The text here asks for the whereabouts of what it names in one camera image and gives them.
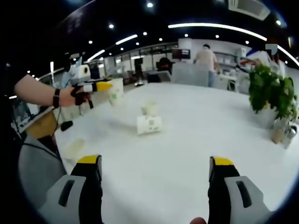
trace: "black ceiling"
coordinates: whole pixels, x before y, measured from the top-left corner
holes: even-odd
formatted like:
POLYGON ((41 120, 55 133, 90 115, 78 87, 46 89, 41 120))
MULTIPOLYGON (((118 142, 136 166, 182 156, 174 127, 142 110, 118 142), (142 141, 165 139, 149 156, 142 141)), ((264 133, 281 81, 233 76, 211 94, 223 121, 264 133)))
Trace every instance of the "black ceiling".
MULTIPOLYGON (((296 15, 299 5, 296 1, 265 0, 272 12, 264 21, 229 11, 227 0, 224 4, 219 0, 151 0, 154 7, 147 8, 148 1, 37 0, 10 3, 10 6, 2 7, 4 56, 9 60, 22 61, 25 70, 42 75, 49 72, 49 61, 59 60, 65 52, 86 52, 85 57, 88 58, 105 49, 102 56, 109 52, 117 55, 121 51, 115 42, 133 34, 138 34, 138 37, 122 44, 124 51, 159 43, 160 37, 163 42, 177 41, 185 33, 198 39, 215 39, 218 34, 219 40, 240 44, 248 40, 250 47, 264 49, 264 41, 236 31, 221 28, 168 29, 170 24, 185 22, 220 23, 244 28, 268 38, 275 37, 278 44, 293 56, 299 55, 296 15), (286 22, 285 28, 275 23, 277 14, 286 22), (114 24, 114 29, 108 28, 109 23, 114 24), (291 49, 287 41, 289 36, 294 37, 291 49)), ((290 59, 288 61, 288 65, 296 67, 290 59)))

